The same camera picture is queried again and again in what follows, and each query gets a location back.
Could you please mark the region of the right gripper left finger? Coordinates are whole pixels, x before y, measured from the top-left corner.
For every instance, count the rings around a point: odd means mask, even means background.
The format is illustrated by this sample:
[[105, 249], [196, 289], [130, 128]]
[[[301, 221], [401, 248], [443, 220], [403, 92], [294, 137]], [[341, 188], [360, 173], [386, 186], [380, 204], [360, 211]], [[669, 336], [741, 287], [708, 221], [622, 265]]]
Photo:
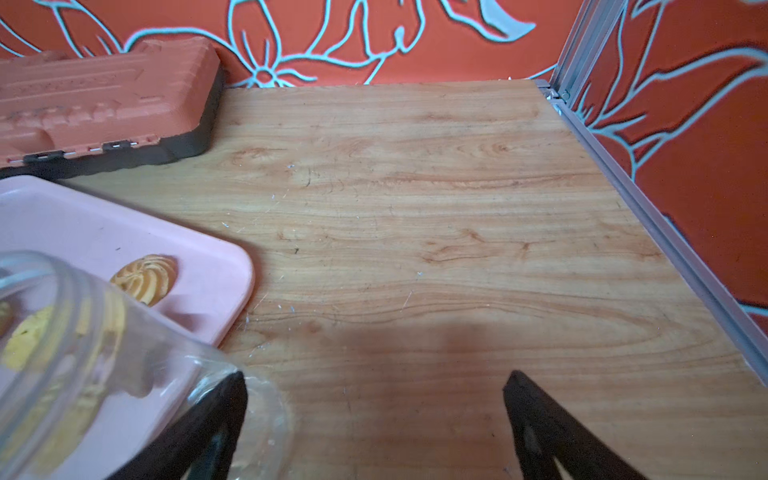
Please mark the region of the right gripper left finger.
[[112, 479], [225, 479], [244, 423], [242, 372], [225, 377]]

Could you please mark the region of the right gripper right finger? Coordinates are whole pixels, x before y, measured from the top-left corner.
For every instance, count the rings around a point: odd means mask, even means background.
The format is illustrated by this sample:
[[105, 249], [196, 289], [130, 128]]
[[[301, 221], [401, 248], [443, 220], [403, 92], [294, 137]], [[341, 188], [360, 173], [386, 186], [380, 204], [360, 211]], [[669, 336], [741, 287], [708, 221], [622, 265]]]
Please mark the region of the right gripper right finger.
[[646, 479], [524, 372], [511, 372], [503, 399], [525, 479]]

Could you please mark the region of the clear cookie jar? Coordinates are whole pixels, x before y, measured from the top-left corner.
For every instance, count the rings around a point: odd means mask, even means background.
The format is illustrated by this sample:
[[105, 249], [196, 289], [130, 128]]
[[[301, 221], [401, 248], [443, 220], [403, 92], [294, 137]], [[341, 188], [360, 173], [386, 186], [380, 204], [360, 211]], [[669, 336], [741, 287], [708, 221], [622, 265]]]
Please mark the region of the clear cookie jar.
[[5, 479], [112, 479], [236, 371], [248, 402], [225, 479], [275, 479], [289, 422], [273, 383], [58, 258], [1, 256]]

